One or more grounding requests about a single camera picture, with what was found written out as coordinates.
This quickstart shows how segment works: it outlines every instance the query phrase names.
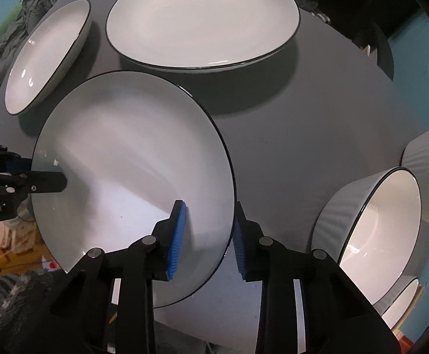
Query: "table surface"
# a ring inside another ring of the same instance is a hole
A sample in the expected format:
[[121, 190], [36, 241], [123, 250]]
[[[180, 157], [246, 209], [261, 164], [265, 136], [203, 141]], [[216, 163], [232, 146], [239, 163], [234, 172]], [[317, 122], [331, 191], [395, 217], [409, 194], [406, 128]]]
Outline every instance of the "table surface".
[[[74, 0], [59, 0], [43, 18]], [[0, 144], [32, 157], [52, 110], [86, 79], [135, 70], [174, 82], [213, 117], [229, 149], [238, 199], [288, 248], [306, 251], [315, 220], [343, 185], [397, 166], [422, 129], [393, 83], [349, 40], [301, 12], [296, 36], [280, 52], [244, 68], [210, 74], [155, 72], [122, 58], [105, 23], [116, 0], [89, 0], [92, 24], [81, 54], [55, 91], [28, 112], [12, 116], [0, 89]], [[422, 223], [404, 274], [418, 275], [429, 255]], [[218, 271], [191, 297], [155, 310], [183, 333], [253, 352], [260, 283], [242, 281], [230, 247]]]

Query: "screw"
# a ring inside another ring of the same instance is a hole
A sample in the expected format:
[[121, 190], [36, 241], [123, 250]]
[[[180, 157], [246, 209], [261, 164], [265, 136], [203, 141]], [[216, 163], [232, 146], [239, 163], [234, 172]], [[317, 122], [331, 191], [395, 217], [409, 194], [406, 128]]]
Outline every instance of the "screw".
[[90, 249], [87, 253], [87, 255], [90, 258], [96, 258], [98, 257], [100, 254], [102, 253], [102, 250], [99, 247], [94, 247], [92, 249]]
[[319, 260], [324, 260], [326, 258], [326, 252], [324, 250], [321, 250], [321, 249], [316, 249], [313, 252], [313, 256]]
[[263, 246], [270, 246], [274, 244], [274, 240], [270, 237], [261, 237], [259, 238], [259, 243]]
[[152, 245], [153, 243], [155, 243], [155, 241], [157, 241], [157, 238], [155, 238], [153, 235], [146, 235], [142, 239], [142, 243], [144, 245]]

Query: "silver bolt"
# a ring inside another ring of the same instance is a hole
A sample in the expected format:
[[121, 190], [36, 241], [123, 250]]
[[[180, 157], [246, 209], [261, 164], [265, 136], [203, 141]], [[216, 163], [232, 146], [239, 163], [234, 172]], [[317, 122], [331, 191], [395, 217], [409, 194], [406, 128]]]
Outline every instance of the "silver bolt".
[[270, 237], [260, 237], [259, 243], [263, 246], [270, 246], [274, 244], [274, 240]]
[[313, 256], [319, 260], [324, 260], [326, 258], [326, 252], [324, 250], [321, 250], [321, 249], [316, 249], [313, 252]]
[[102, 250], [99, 247], [94, 247], [88, 251], [87, 255], [90, 258], [96, 258], [101, 254], [101, 252]]
[[152, 245], [153, 243], [155, 243], [155, 241], [157, 241], [157, 238], [155, 238], [153, 235], [146, 235], [142, 239], [142, 243], [144, 245]]

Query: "green object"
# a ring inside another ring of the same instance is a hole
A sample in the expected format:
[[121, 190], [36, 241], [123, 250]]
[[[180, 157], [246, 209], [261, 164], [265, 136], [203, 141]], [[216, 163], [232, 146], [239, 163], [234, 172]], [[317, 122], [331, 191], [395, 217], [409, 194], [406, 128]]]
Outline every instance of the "green object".
[[15, 5], [13, 5], [12, 9], [8, 13], [8, 15], [4, 18], [4, 20], [0, 24], [0, 34], [4, 34], [6, 30], [8, 29], [8, 26], [16, 20], [18, 17], [18, 14], [21, 11], [21, 1], [17, 2]]

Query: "gray bowl exterior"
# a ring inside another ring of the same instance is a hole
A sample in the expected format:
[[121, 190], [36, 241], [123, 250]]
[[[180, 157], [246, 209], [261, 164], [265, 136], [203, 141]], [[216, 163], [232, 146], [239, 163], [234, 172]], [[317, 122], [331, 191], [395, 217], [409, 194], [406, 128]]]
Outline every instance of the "gray bowl exterior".
[[339, 189], [326, 203], [316, 221], [311, 249], [323, 249], [338, 262], [365, 204], [380, 180], [392, 170], [397, 168], [384, 170]]
[[59, 82], [62, 81], [64, 76], [69, 71], [70, 67], [74, 64], [75, 60], [77, 59], [78, 55], [82, 51], [82, 48], [85, 44], [86, 38], [89, 36], [90, 32], [90, 26], [92, 21], [90, 20], [90, 11], [89, 16], [87, 17], [85, 23], [83, 24], [83, 27], [78, 34], [77, 38], [75, 39], [72, 47], [69, 49], [57, 69], [54, 71], [51, 78], [46, 82], [44, 87], [41, 89], [41, 91], [38, 93], [36, 98], [23, 110], [23, 112], [40, 102], [42, 102], [49, 94], [53, 92], [53, 90], [57, 87]]
[[407, 286], [417, 279], [415, 276], [400, 276], [392, 288], [377, 303], [374, 304], [375, 310], [380, 315], [384, 315], [388, 308], [396, 301], [399, 295]]
[[402, 166], [416, 177], [421, 194], [421, 219], [429, 223], [429, 130], [406, 146]]

